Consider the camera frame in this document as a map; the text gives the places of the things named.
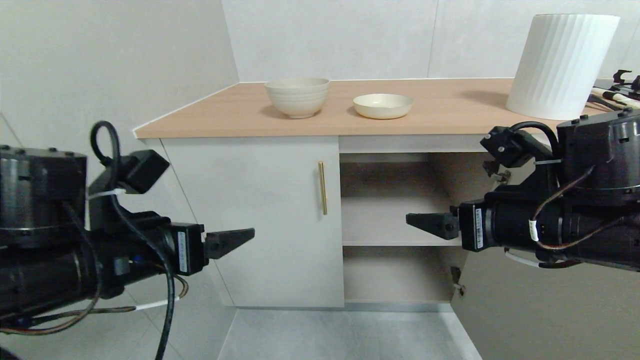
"white wall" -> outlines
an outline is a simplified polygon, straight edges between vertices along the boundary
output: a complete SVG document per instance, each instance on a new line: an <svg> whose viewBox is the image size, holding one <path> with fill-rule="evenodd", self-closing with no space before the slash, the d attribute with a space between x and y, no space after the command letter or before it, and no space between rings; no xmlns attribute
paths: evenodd
<svg viewBox="0 0 640 360"><path fill-rule="evenodd" d="M109 120L122 152L146 145L131 129L237 83L221 3L0 2L0 140L26 147L91 154L92 124ZM149 146L162 150L159 140ZM101 171L90 156L89 179ZM153 209L194 222L169 169L150 193L125 196L134 211ZM214 224L207 224L209 231ZM167 359L216 359L235 309L214 289L214 265L190 277L189 295L176 304ZM131 286L99 306L166 297L161 276ZM76 327L40 338L0 337L24 359L150 359L164 309L126 315L91 315Z"/></svg>
<svg viewBox="0 0 640 360"><path fill-rule="evenodd" d="M635 0L223 0L240 81L513 77L537 13L621 17L601 76L640 22ZM640 38L634 39L640 48Z"/></svg>

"door hinge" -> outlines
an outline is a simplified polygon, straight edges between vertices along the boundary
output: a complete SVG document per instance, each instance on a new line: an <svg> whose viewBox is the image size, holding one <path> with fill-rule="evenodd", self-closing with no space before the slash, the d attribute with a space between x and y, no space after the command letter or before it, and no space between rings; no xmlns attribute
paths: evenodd
<svg viewBox="0 0 640 360"><path fill-rule="evenodd" d="M464 285L460 285L461 275L462 275L462 271L460 270L459 267L457 266L451 267L451 278L453 279L453 287L457 289L458 295L460 295L460 297L462 298L465 296L466 288Z"/></svg>
<svg viewBox="0 0 640 360"><path fill-rule="evenodd" d="M486 174L500 185L509 184L509 180L511 180L511 172L509 170L499 172L500 163L498 161L485 161L483 162L482 167Z"/></svg>

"white ribbed bowl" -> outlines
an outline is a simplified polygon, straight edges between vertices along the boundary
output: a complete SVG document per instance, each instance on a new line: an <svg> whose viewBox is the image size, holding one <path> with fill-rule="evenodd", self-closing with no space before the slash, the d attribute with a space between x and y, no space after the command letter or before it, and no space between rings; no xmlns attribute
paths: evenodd
<svg viewBox="0 0 640 360"><path fill-rule="evenodd" d="M326 102L329 80L287 78L264 84L273 106L293 119L314 116Z"/></svg>

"gold door handle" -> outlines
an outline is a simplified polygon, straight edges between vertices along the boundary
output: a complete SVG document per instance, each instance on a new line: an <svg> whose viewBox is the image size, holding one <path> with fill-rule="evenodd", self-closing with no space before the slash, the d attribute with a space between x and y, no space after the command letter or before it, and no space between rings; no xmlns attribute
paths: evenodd
<svg viewBox="0 0 640 360"><path fill-rule="evenodd" d="M324 183L324 162L318 161L318 172L320 173L320 196L322 197L322 214L327 214L326 208L326 185Z"/></svg>

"wooden countertop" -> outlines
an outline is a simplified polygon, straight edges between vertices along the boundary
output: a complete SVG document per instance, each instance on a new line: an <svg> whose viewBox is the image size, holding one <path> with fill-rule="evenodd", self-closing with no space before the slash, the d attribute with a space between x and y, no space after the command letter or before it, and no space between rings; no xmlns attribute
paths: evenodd
<svg viewBox="0 0 640 360"><path fill-rule="evenodd" d="M323 109L307 119L276 110L262 83L234 85L135 130L138 138L206 138L310 135L483 134L493 126L540 120L505 109L512 79L332 81ZM354 97L394 93L413 97L409 114L373 120L353 109ZM602 111L585 108L594 115Z"/></svg>

